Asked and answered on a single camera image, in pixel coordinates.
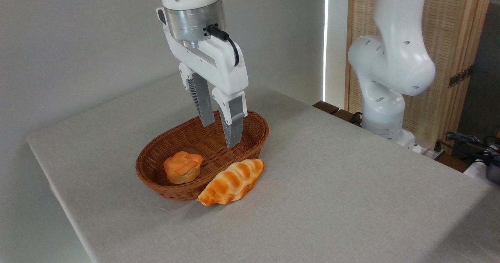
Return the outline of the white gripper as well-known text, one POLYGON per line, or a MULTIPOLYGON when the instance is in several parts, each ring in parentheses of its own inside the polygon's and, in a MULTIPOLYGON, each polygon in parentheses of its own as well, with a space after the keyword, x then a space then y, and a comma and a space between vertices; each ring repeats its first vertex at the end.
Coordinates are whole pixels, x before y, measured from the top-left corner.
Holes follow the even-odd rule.
POLYGON ((207 127, 215 122, 207 81, 216 88, 217 101, 228 148, 241 142, 244 117, 248 115, 245 92, 248 74, 238 44, 227 40, 222 7, 170 10, 157 15, 173 55, 180 60, 180 75, 207 127))

